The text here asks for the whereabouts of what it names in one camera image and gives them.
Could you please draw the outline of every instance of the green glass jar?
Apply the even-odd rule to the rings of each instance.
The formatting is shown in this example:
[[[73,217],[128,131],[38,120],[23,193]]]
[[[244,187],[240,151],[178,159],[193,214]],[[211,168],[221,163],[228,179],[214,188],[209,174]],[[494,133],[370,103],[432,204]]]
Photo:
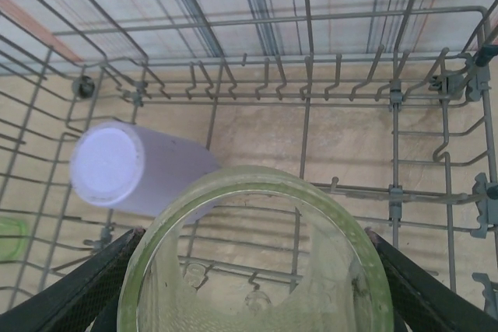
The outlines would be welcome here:
[[[222,250],[229,240],[222,237],[224,228],[212,224],[214,221],[208,216],[195,229],[218,229],[220,234],[212,239],[212,246],[202,256],[192,253],[191,245],[189,257],[179,254],[179,242],[184,237],[182,225],[189,213],[226,199],[242,200],[240,206],[248,208],[249,197],[265,199],[271,206],[251,206],[254,211],[279,214],[285,211],[289,218],[304,222],[309,231],[306,237],[309,251],[303,250],[299,242],[293,247],[279,244],[286,233],[272,236],[276,239],[266,240],[265,245],[253,245],[261,249],[252,252],[251,248],[245,252],[234,247]],[[258,218],[258,224],[250,227],[252,215],[237,215],[233,209],[228,210],[223,215],[216,213],[215,208],[212,214],[236,216],[229,223],[233,224],[235,236],[252,235],[252,231],[258,235],[275,233],[279,225],[286,224],[283,219]],[[293,235],[295,244],[296,237],[303,232],[294,229]],[[248,240],[237,243],[251,246]],[[279,245],[282,255],[271,251]],[[277,276],[284,271],[269,270],[272,263],[284,266],[283,258],[287,254],[291,258],[290,254],[297,252],[303,253],[306,260],[299,267],[292,259],[293,269],[286,281]],[[242,265],[248,253],[260,258]],[[247,269],[255,266],[256,260],[260,260],[260,270],[249,272],[247,279]],[[302,275],[297,274],[298,267]],[[237,283],[235,278],[243,280]],[[262,166],[236,166],[211,173],[192,184],[148,228],[128,265],[117,325],[120,332],[384,332],[393,329],[393,315],[381,260],[366,233],[343,207],[288,173]]]

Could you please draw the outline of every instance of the green object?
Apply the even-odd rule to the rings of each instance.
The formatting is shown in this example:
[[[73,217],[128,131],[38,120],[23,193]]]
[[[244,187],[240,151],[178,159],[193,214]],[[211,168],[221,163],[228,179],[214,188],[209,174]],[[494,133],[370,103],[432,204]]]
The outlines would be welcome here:
[[[218,284],[206,300],[194,272],[177,258],[184,218],[223,197],[284,197],[310,226],[307,270],[296,289],[272,305],[271,289],[255,287],[236,313],[214,307]],[[327,194],[293,175],[262,166],[236,166],[204,176],[152,223],[128,263],[119,302],[120,332],[391,331],[391,293],[381,259],[356,220]]]
[[[24,221],[0,217],[0,260],[16,260],[19,258],[26,248],[25,236],[27,231],[27,225]]]

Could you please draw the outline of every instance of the dishwasher rack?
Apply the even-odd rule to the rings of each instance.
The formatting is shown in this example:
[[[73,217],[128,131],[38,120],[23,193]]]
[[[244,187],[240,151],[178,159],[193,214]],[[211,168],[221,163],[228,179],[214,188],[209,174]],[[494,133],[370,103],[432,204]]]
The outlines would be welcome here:
[[[386,218],[357,217],[364,222],[376,222],[392,225],[392,242],[398,246],[398,235],[402,225],[422,227],[425,229],[437,229],[447,231],[450,287],[456,289],[455,258],[454,258],[454,232],[467,232],[469,236],[485,238],[486,235],[493,235],[495,238],[496,252],[493,256],[498,256],[498,213],[493,195],[495,186],[498,184],[496,171],[496,154],[493,140],[493,125],[491,119],[491,105],[489,100],[489,68],[488,62],[498,51],[492,46],[498,35],[498,26],[493,28],[490,25],[490,16],[498,5],[498,0],[488,8],[482,6],[465,6],[443,9],[414,9],[415,0],[409,0],[403,10],[383,11],[383,12],[358,12],[350,14],[328,14],[314,15],[311,12],[310,0],[305,0],[306,16],[291,16],[266,19],[245,19],[227,20],[217,23],[209,23],[205,16],[198,17],[197,22],[189,24],[177,24],[164,26],[165,28],[200,28],[209,34],[215,41],[216,46],[222,51],[220,58],[207,58],[198,61],[170,60],[154,62],[150,61],[147,53],[111,16],[99,5],[96,0],[88,0],[100,14],[113,26],[116,33],[120,33],[126,38],[141,54],[142,58],[117,58],[106,59],[105,53],[89,37],[85,30],[78,29],[71,24],[62,14],[53,9],[44,0],[38,0],[48,12],[60,19],[64,24],[81,38],[82,43],[88,43],[103,54],[102,61],[97,63],[77,64],[70,59],[66,59],[74,67],[75,74],[67,74],[57,68],[53,62],[54,55],[58,52],[47,45],[47,56],[40,59],[29,51],[20,47],[9,36],[0,36],[0,40],[9,46],[14,54],[0,51],[0,55],[5,62],[0,63],[0,69],[6,76],[16,76],[23,80],[23,84],[31,85],[33,88],[30,97],[20,99],[0,87],[0,96],[4,102],[7,100],[12,106],[19,109],[22,115],[18,121],[7,121],[0,119],[2,123],[1,150],[4,157],[8,159],[6,169],[2,171],[2,187],[0,189],[0,214],[27,215],[33,219],[30,227],[30,234],[26,236],[2,236],[2,239],[24,238],[26,240],[25,253],[17,260],[4,260],[1,266],[15,266],[15,281],[0,288],[0,296],[9,298],[8,308],[12,308],[19,302],[19,295],[29,297],[33,293],[22,287],[23,276],[26,269],[38,271],[40,281],[37,291],[46,287],[47,277],[64,276],[64,269],[81,263],[93,253],[106,246],[113,239],[113,231],[116,229],[126,229],[128,225],[115,222],[113,211],[109,211],[106,219],[102,222],[92,221],[81,217],[66,215],[66,209],[71,194],[71,185],[66,181],[58,182],[54,180],[56,169],[68,164],[68,153],[64,150],[66,145],[74,145],[78,137],[89,128],[92,121],[114,118],[118,121],[135,123],[138,111],[147,111],[151,106],[162,105],[199,105],[211,107],[211,117],[209,120],[209,130],[206,139],[206,148],[212,144],[213,128],[216,122],[216,112],[221,106],[281,106],[281,107],[302,107],[304,108],[304,125],[302,136],[302,150],[300,157],[299,177],[304,177],[306,167],[308,127],[310,122],[310,109],[312,107],[322,108],[377,108],[391,113],[392,121],[392,182],[385,188],[373,188],[356,185],[340,184],[337,177],[331,176],[330,183],[314,183],[317,187],[332,194],[345,195],[351,198],[370,199],[375,201],[385,201]],[[414,15],[434,15],[452,13],[458,15],[463,12],[479,12],[482,16],[476,25],[473,33],[469,36],[468,42],[461,52],[452,54],[448,48],[441,49],[439,54],[416,53],[411,51],[400,51],[400,45],[409,22],[409,18]],[[14,19],[3,15],[9,22],[24,30]],[[378,46],[374,55],[348,56],[347,54],[336,54],[335,56],[321,56],[314,54],[313,21],[330,19],[354,19],[397,16],[402,22],[396,34],[394,50],[386,52],[384,45]],[[306,22],[307,38],[310,46],[309,53],[305,56],[243,56],[234,57],[223,54],[223,49],[212,31],[214,26],[224,27],[238,24],[244,25],[271,25],[273,23],[284,22]],[[154,26],[144,26],[144,30],[149,30]],[[470,51],[472,43],[476,41],[477,51]],[[423,79],[414,78],[404,74],[405,66],[411,62],[420,62],[428,66]],[[344,76],[346,66],[369,64],[370,69],[365,77],[351,78]],[[387,78],[377,78],[376,74],[381,65],[389,64],[391,73]],[[448,66],[458,65],[457,70],[452,70]],[[320,79],[314,76],[314,70],[326,67],[333,72],[329,78]],[[178,69],[185,72],[186,78],[163,78],[161,72],[167,69]],[[257,69],[261,73],[261,78],[236,79],[234,69]],[[304,79],[291,79],[286,74],[289,69],[300,69],[305,72]],[[46,79],[52,76],[61,77],[66,81],[66,85],[60,92],[46,85]],[[111,82],[114,87],[113,93],[102,93],[102,87]],[[65,116],[53,115],[53,107],[41,107],[40,96],[49,96],[55,106],[66,106]],[[94,115],[96,107],[105,100],[119,100],[126,103],[129,112],[124,115],[119,113],[112,116],[97,117]],[[465,108],[467,106],[482,105],[482,116],[466,131],[452,133],[449,130],[448,111],[455,108]],[[413,110],[423,110],[432,108],[440,110],[443,131],[441,132],[420,132],[411,130],[400,130],[399,118],[405,108]],[[51,137],[37,130],[34,116],[41,116],[57,121],[61,124],[59,137]],[[478,128],[484,127],[486,138],[486,149],[484,152],[475,154],[466,162],[456,163],[452,161],[451,153],[447,146],[452,138],[472,136]],[[399,139],[403,136],[412,137],[438,137],[441,144],[433,150],[430,160],[409,160],[401,159],[399,156]],[[37,154],[24,150],[26,147],[26,137],[31,139],[43,139],[51,142],[54,155],[53,159],[39,157]],[[24,163],[30,160],[44,162],[50,166],[50,172],[46,180],[37,180],[31,175],[19,175],[16,173],[16,164],[22,159]],[[451,172],[457,168],[465,168],[476,162],[486,159],[488,169],[483,170],[475,179],[475,186],[472,194],[460,191],[453,191],[451,185]],[[446,176],[446,188],[438,192],[427,190],[404,190],[399,180],[400,165],[428,165],[439,166],[444,169]],[[18,210],[14,206],[5,203],[5,196],[9,193],[11,184],[22,183],[29,191],[33,185],[41,186],[44,190],[39,206],[32,210]],[[53,189],[64,191],[58,203],[56,212],[47,212],[47,196]],[[427,204],[442,205],[446,208],[447,224],[436,225],[429,223],[406,222],[402,219],[403,208],[412,202],[424,202]],[[456,227],[453,224],[453,206],[475,202],[479,210],[479,228]],[[42,221],[49,219],[54,223],[54,233],[52,240],[41,239],[37,236],[37,230],[43,225]],[[101,228],[100,237],[89,237],[84,246],[69,246],[64,243],[64,239],[59,238],[59,230],[63,222],[77,222],[83,225],[92,225]],[[193,226],[192,234],[184,239],[191,242],[199,239],[195,235],[198,223]],[[34,243],[44,243],[48,246],[48,256],[43,263],[34,263],[30,260],[30,254]],[[75,259],[65,266],[52,266],[52,257],[57,248],[63,247],[75,252]],[[252,278],[258,269],[247,269],[247,277]],[[282,276],[289,279],[289,274]],[[486,311],[497,316],[496,307],[496,284],[492,283],[486,274],[474,274],[477,281],[485,285]]]

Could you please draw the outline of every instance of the rack clip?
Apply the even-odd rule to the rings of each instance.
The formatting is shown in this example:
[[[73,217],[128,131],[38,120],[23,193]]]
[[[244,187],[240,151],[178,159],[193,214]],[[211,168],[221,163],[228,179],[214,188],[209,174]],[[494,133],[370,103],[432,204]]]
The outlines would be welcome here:
[[[389,91],[389,111],[392,112],[392,108],[395,104],[398,104],[398,110],[402,109],[403,104],[403,93],[398,88],[401,83],[396,83],[394,87]]]
[[[498,283],[489,280],[488,274],[482,272],[472,273],[472,279],[484,285],[484,312],[498,320]]]
[[[489,225],[498,224],[498,183],[488,182],[486,175],[479,173],[475,177],[472,193],[482,195],[482,200],[475,203],[479,211],[479,228],[473,229],[470,234],[472,237],[485,239]]]
[[[475,77],[467,83],[467,88],[465,89],[465,98],[467,101],[480,101],[482,97],[482,91],[489,89],[489,80],[491,75],[489,73],[489,66],[481,67],[475,74]]]
[[[454,100],[460,100],[463,96],[463,91],[458,91],[458,86],[461,81],[464,80],[462,74],[441,74],[434,75],[431,80],[429,80],[429,91],[437,91],[439,94],[443,95],[445,93],[451,95]]]
[[[114,231],[114,227],[112,225],[106,225],[100,230],[100,239],[98,240],[83,240],[84,245],[93,246],[92,252],[98,253],[103,248],[108,246],[112,241],[112,232]]]
[[[123,90],[123,98],[132,99],[133,105],[135,105],[136,107],[143,107],[144,96],[152,99],[152,96],[147,93],[147,86],[149,85],[149,83],[145,81],[134,81],[132,84],[136,88],[136,91],[131,92],[127,89]]]
[[[402,208],[402,200],[403,196],[403,187],[394,187],[392,184],[389,184],[389,195],[393,198],[389,200],[389,220],[397,219],[401,221],[403,216],[403,208]]]

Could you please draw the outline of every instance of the black mesh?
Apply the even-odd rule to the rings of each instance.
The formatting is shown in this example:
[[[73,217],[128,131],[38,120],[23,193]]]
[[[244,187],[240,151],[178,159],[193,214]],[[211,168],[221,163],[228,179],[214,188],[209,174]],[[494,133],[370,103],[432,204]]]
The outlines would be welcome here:
[[[144,229],[125,233],[43,292],[0,316],[0,330],[84,331],[119,294]]]
[[[498,321],[439,283],[367,230],[389,281],[395,311],[413,331],[498,331]]]

